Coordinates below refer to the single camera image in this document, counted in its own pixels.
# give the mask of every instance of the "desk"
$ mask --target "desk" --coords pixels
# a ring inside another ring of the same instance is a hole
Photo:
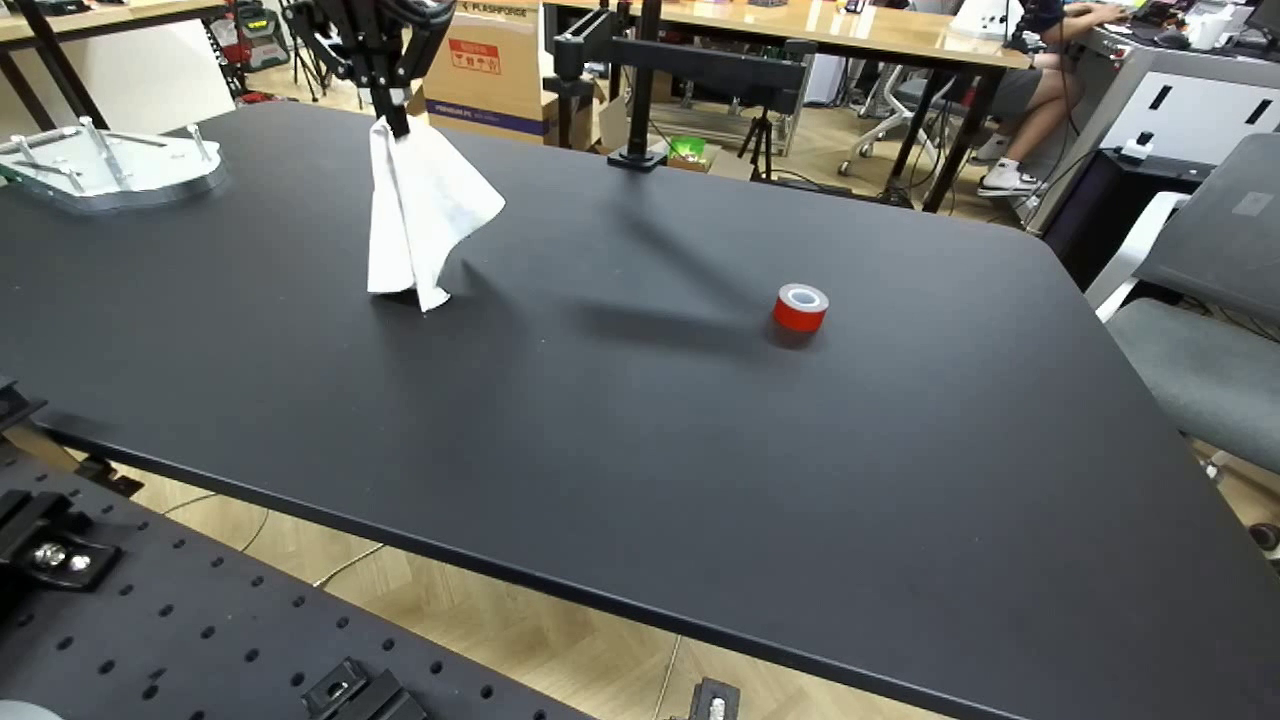
[[[218,16],[218,11],[229,11],[229,0],[128,0],[128,8],[101,4],[79,16],[48,16],[48,25],[53,25],[56,39],[84,39],[84,38],[154,30],[154,25],[182,25],[182,20]],[[0,76],[15,88],[15,96],[25,99],[33,122],[40,129],[53,129],[48,107],[40,104],[40,96],[33,94],[33,84],[25,82],[25,73],[8,58],[15,50],[33,50],[33,45],[36,45],[36,38],[25,16],[0,20]]]
[[[549,8],[602,8],[592,0],[549,0]],[[746,33],[764,39],[794,39],[794,45],[817,45],[833,58],[870,58],[889,64],[926,64],[934,68],[934,94],[926,94],[926,107],[942,94],[942,73],[976,76],[976,96],[967,104],[964,129],[956,144],[949,150],[938,183],[926,198],[926,209],[938,212],[956,181],[956,167],[964,161],[967,140],[976,135],[982,122],[993,107],[993,96],[999,88],[999,76],[1014,68],[1027,68],[1024,52],[1006,50],[999,39],[983,39],[973,33],[956,33],[953,16],[927,16],[927,11],[897,11],[897,8],[863,8],[861,16],[848,16],[837,0],[794,0],[780,8],[757,8],[749,0],[667,0],[666,25],[681,30],[711,30],[711,33]],[[886,201],[897,198],[897,183],[907,167],[907,150],[917,144],[922,123],[914,123],[905,152],[897,156]]]
[[[364,123],[218,122],[154,217],[0,193],[40,426],[942,714],[1280,714],[1275,577],[1046,245],[462,135],[510,209],[419,315],[359,291]]]

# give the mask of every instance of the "metal bar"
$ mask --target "metal bar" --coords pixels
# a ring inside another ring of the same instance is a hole
[[[367,0],[348,0],[348,30],[357,50],[354,50],[354,64],[357,64],[357,82],[364,76],[367,96],[373,96],[373,111],[387,122],[392,135],[409,135],[409,115],[403,107],[392,99],[392,84],[395,84],[395,50],[379,30],[379,11]]]
[[[126,140],[126,144],[145,144],[145,150],[167,150],[164,140],[158,135],[134,135],[134,134],[110,134],[111,140]]]
[[[926,84],[926,96],[922,96],[922,104],[917,104],[917,111],[914,111],[914,129],[907,129],[907,135],[905,135],[905,150],[897,152],[892,173],[889,173],[889,181],[886,181],[886,193],[882,193],[886,205],[892,201],[897,181],[902,181],[905,167],[907,167],[907,156],[914,156],[914,150],[917,150],[917,135],[922,135],[926,115],[927,115],[927,107],[934,107],[934,96],[943,88],[943,76],[949,76],[949,73],[942,73],[942,68],[927,73],[927,84]]]
[[[110,129],[105,111],[93,104],[90,88],[79,84],[73,62],[63,58],[56,33],[48,30],[45,11],[36,8],[36,0],[15,0],[15,8],[25,11],[25,20],[33,25],[36,38],[36,52],[53,76],[53,84],[63,94],[63,99],[73,104],[77,115],[90,115],[95,129]]]
[[[557,107],[559,107],[559,150],[568,150],[574,135],[574,107],[582,107],[582,82],[588,62],[609,62],[609,39],[617,38],[617,16],[588,11],[568,33],[557,38]]]
[[[40,150],[40,144],[56,144],[56,140],[68,140],[68,129],[48,129],[48,134],[36,134],[36,135],[8,140],[8,144],[0,144],[0,156],[27,152],[27,150]]]
[[[640,4],[638,39],[656,39],[659,11],[666,11],[666,0]],[[629,156],[649,152],[649,107],[652,107],[652,68],[638,68]]]
[[[938,181],[926,198],[926,212],[938,212],[943,205],[973,135],[982,134],[983,115],[993,111],[999,82],[1006,82],[999,68],[976,73],[976,96],[964,111],[960,135],[953,140],[943,167],[938,173]]]
[[[617,0],[613,4],[613,16],[623,25],[632,16],[632,0]],[[609,99],[617,99],[623,88],[623,68],[622,64],[609,64]]]
[[[128,190],[128,178],[126,178],[126,167],[119,167],[119,161],[115,161],[115,152],[111,152],[111,140],[105,140],[105,134],[93,129],[90,115],[79,115],[79,129],[84,129],[90,144],[101,152],[101,161],[110,164],[111,181],[115,181],[119,190]]]
[[[0,76],[11,84],[15,99],[27,107],[27,115],[40,123],[40,129],[53,129],[53,115],[48,107],[40,104],[40,96],[33,94],[25,68],[15,68],[15,62],[8,52],[0,52]]]

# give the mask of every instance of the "office chair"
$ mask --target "office chair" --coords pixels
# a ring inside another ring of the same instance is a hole
[[[889,0],[886,8],[914,8],[914,11],[938,11],[938,16],[956,11],[953,0],[914,0],[914,4],[907,4],[907,0]],[[927,111],[949,111],[949,107],[953,107],[953,104],[943,99],[949,94],[953,94],[953,84],[943,84],[943,88],[938,94],[938,107],[927,107]],[[837,164],[837,173],[848,178],[854,164],[863,161],[863,156],[871,156],[886,135],[914,129],[914,115],[917,115],[922,99],[926,99],[926,76],[914,76],[907,64],[886,64],[886,68],[882,68],[882,82],[871,84],[871,94],[870,94],[870,99],[861,104],[856,115],[870,122],[870,115],[875,115],[882,107],[886,107],[889,115],[886,115],[882,123],[871,123],[871,129],[854,144],[854,152]],[[922,129],[922,150],[927,152],[927,164],[938,164],[942,140],[938,140],[934,129]]]
[[[1242,140],[1197,198],[1161,193],[1085,291],[1161,410],[1266,474],[1280,474],[1275,167],[1275,134]]]

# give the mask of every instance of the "roll of tape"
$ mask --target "roll of tape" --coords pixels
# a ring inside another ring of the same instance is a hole
[[[789,337],[817,337],[827,321],[827,291],[811,286],[775,288],[771,323]]]

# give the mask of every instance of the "wire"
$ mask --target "wire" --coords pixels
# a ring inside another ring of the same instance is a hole
[[[332,568],[328,577],[315,579],[315,590],[328,590],[332,579],[340,579],[343,572],[354,572],[357,566],[364,566],[367,558],[383,552],[387,545],[373,545],[367,552],[343,562],[340,568]]]
[[[273,514],[266,514],[266,515],[257,519],[257,528],[248,533],[248,539],[242,545],[242,552],[248,552],[248,547],[266,535],[267,519],[273,519]]]
[[[218,491],[177,501],[177,505],[167,505],[161,515],[186,514],[186,508],[206,505],[206,501],[218,501]]]
[[[674,698],[674,675],[677,675],[677,652],[681,652],[681,635],[674,635],[674,645],[667,645],[667,660],[666,660],[666,680],[659,680],[659,698],[656,698],[656,720],[666,720],[666,709],[667,709],[667,698]]]
[[[696,660],[687,645],[681,645],[681,652],[693,660],[696,675],[710,675],[705,660]]]

